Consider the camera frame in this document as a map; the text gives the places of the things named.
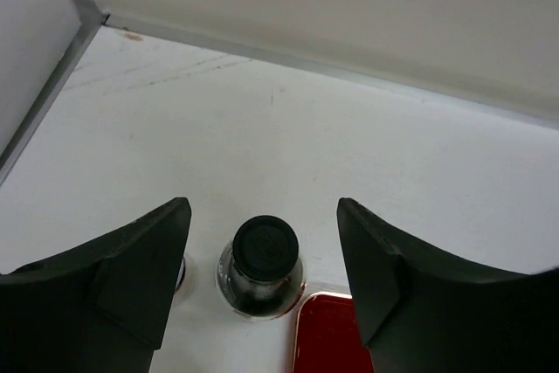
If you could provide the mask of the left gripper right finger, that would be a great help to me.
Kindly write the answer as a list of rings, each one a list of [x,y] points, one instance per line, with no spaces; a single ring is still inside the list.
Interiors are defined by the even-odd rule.
[[[362,345],[377,372],[555,372],[558,272],[463,259],[351,198],[339,238]]]

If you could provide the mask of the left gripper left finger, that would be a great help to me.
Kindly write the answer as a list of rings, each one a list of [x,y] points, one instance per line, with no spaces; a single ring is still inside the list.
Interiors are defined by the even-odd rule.
[[[189,234],[176,197],[134,222],[1,277],[3,372],[147,372]]]

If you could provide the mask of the black cap sauce bottle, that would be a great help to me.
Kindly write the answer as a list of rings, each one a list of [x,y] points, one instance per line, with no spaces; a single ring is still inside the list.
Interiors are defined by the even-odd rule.
[[[243,318],[271,320],[288,313],[306,286],[293,228],[272,215],[245,221],[217,261],[216,285],[225,303]]]

